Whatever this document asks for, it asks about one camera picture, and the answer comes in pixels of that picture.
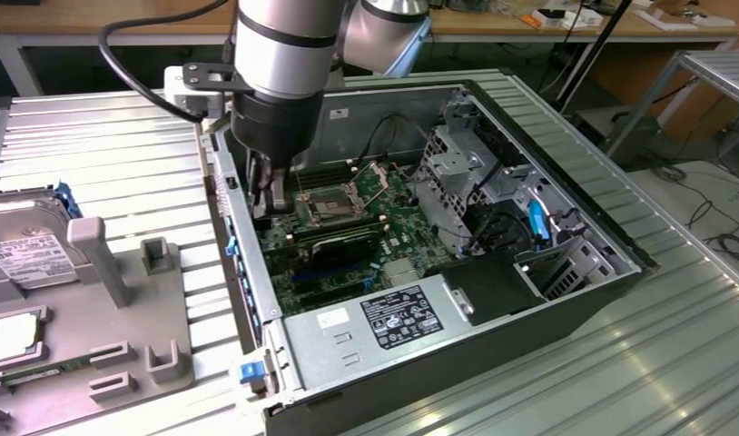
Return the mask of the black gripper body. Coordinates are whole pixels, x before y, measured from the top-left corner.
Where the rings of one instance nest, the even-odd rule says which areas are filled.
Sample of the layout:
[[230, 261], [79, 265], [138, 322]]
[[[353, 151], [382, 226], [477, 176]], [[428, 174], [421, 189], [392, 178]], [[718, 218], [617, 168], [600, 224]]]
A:
[[322, 92], [286, 99], [258, 91], [232, 95], [230, 131], [249, 150], [258, 152], [274, 169], [286, 169], [308, 149], [322, 105]]

